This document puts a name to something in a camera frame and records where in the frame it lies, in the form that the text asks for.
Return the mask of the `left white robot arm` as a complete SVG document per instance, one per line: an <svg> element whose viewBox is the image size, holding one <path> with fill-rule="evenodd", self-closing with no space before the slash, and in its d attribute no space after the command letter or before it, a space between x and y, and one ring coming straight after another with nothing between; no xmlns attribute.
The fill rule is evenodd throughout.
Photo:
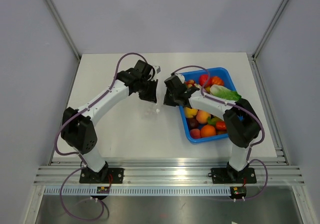
<svg viewBox="0 0 320 224"><path fill-rule="evenodd" d="M63 112L61 138L81 158L82 184L121 184L124 170L110 168L101 156L95 126L117 103L137 93L140 100L156 103L159 66L138 60L134 67L115 74L111 85L87 104Z"/></svg>

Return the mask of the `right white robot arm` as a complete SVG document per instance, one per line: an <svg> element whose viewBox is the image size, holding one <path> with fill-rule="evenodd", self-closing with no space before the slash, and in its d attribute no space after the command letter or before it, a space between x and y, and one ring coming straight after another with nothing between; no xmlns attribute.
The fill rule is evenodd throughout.
<svg viewBox="0 0 320 224"><path fill-rule="evenodd" d="M250 167L251 144L262 131L262 124L250 103L243 98L238 101L224 100L205 95L197 87L188 88L180 78L172 74L164 81L166 93L163 104L205 111L225 122L231 156L226 167L213 167L208 174L213 184L255 184L254 168Z"/></svg>

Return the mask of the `clear zip top bag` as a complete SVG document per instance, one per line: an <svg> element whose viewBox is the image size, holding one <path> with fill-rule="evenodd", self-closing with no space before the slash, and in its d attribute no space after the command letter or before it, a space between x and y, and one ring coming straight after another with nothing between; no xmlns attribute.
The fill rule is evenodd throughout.
<svg viewBox="0 0 320 224"><path fill-rule="evenodd" d="M158 115L160 113L160 109L158 107L148 107L144 111L144 116L145 117L153 117L155 115Z"/></svg>

